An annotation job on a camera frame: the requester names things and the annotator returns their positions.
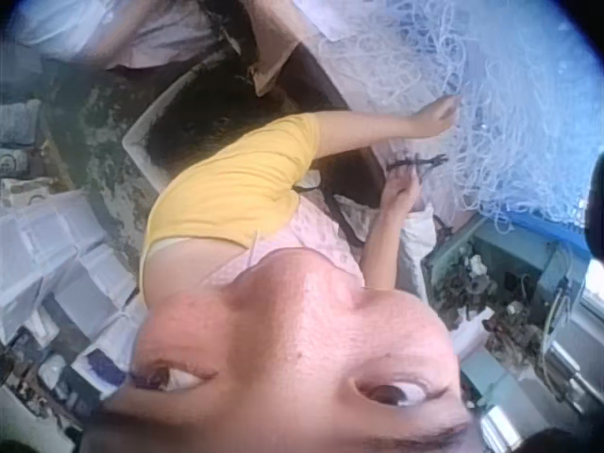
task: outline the eye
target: eye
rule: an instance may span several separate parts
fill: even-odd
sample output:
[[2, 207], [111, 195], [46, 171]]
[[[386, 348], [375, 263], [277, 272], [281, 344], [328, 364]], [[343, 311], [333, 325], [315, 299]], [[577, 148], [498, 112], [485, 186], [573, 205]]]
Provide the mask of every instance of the eye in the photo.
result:
[[132, 381], [138, 389], [172, 392], [191, 389], [204, 379], [175, 368], [160, 368], [146, 377], [133, 375]]
[[173, 390], [186, 390], [196, 387], [204, 382], [201, 377], [194, 376], [185, 371], [170, 369], [170, 380], [166, 386], [166, 392], [172, 392]]
[[427, 398], [422, 387], [410, 382], [379, 385], [362, 393], [372, 401], [398, 408], [414, 406], [422, 403]]

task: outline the yellow shirt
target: yellow shirt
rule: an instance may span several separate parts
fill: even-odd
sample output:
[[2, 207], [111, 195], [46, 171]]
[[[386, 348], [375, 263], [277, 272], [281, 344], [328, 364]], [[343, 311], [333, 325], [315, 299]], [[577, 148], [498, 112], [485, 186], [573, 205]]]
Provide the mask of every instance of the yellow shirt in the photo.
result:
[[249, 248], [257, 233], [276, 233], [297, 209], [292, 186], [310, 168], [318, 142], [314, 115], [289, 116], [185, 170], [151, 210], [143, 256], [165, 239], [222, 239]]

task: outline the hand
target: hand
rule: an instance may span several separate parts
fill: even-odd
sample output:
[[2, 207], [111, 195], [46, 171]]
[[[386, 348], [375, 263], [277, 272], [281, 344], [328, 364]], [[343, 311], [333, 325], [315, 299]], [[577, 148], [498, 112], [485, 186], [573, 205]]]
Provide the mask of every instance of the hand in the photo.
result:
[[459, 104], [459, 96], [443, 96], [424, 106], [408, 118], [409, 138], [425, 139], [445, 132], [453, 126]]
[[393, 169], [381, 195], [381, 214], [403, 222], [419, 198], [421, 187], [414, 167]]

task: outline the white tangled cables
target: white tangled cables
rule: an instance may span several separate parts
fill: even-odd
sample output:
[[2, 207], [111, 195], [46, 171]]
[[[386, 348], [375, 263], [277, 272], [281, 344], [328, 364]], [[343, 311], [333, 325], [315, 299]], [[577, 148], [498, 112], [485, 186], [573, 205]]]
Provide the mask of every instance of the white tangled cables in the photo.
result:
[[339, 84], [354, 87], [353, 109], [405, 114], [462, 96], [454, 130], [407, 143], [412, 153], [450, 157], [428, 191], [450, 185], [457, 209], [479, 210], [501, 230], [510, 211], [580, 222], [604, 151], [604, 76], [564, 14], [546, 0], [366, 5], [334, 2], [347, 37], [314, 50]]

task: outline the pliers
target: pliers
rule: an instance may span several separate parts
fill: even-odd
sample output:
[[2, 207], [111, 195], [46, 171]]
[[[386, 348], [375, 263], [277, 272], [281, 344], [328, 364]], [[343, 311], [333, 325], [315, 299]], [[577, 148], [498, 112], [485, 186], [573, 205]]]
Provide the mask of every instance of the pliers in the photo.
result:
[[[416, 154], [414, 158], [405, 158], [400, 160], [395, 160], [393, 163], [388, 164], [386, 166], [387, 171], [391, 171], [394, 168], [402, 167], [403, 165], [413, 165], [415, 170], [417, 170], [417, 175], [419, 176], [420, 182], [424, 181], [424, 178], [428, 175], [429, 172], [434, 170], [436, 167], [440, 167], [441, 165], [449, 162], [449, 158], [446, 154], [439, 154], [431, 159], [420, 159], [419, 154]], [[419, 167], [426, 165], [428, 168], [424, 171], [423, 174], [420, 174]]]

